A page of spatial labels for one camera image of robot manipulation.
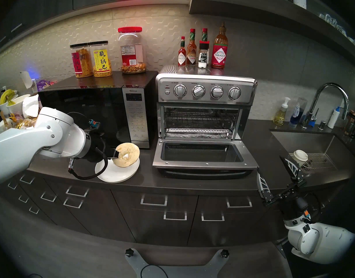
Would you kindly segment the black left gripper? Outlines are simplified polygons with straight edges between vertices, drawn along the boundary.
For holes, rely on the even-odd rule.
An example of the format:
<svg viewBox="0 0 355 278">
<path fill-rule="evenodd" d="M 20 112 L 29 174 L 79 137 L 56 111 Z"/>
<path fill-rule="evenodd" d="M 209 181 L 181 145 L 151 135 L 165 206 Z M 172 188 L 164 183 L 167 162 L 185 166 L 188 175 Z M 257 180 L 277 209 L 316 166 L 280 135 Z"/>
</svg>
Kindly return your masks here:
<svg viewBox="0 0 355 278">
<path fill-rule="evenodd" d="M 88 152 L 84 155 L 84 159 L 92 162 L 98 163 L 103 160 L 103 155 L 107 159 L 118 158 L 119 151 L 107 145 L 103 137 L 103 132 L 98 130 L 85 130 L 85 133 L 89 135 L 91 144 Z"/>
</svg>

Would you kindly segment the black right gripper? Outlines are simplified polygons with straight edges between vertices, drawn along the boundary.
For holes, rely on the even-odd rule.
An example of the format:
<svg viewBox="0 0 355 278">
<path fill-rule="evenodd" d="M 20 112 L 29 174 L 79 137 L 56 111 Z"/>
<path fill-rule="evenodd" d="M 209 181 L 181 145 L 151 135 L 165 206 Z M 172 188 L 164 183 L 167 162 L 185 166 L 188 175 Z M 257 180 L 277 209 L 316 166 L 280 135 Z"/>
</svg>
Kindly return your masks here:
<svg viewBox="0 0 355 278">
<path fill-rule="evenodd" d="M 257 187 L 260 198 L 264 206 L 276 205 L 282 215 L 283 220 L 293 221 L 302 216 L 308 208 L 308 203 L 301 196 L 299 189 L 306 184 L 306 174 L 297 166 L 293 160 L 280 156 L 291 183 L 279 194 L 273 195 L 260 172 L 257 172 Z"/>
</svg>

